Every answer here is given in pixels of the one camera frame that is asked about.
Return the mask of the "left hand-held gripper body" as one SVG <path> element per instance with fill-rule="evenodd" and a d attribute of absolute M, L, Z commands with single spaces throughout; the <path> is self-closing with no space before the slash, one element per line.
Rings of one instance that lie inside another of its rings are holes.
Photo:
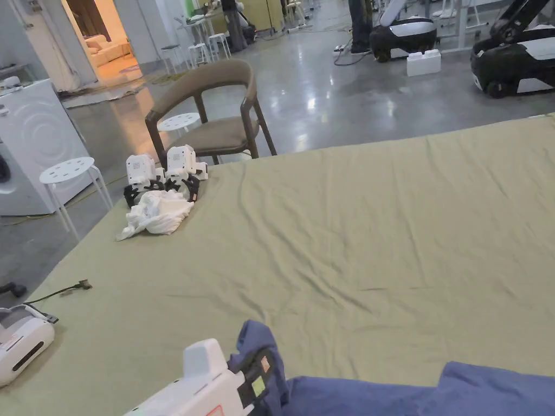
<path fill-rule="evenodd" d="M 229 370 L 215 339 L 183 351 L 184 375 L 128 411 L 127 415 L 249 415 L 254 404 L 242 402 L 246 378 Z"/>

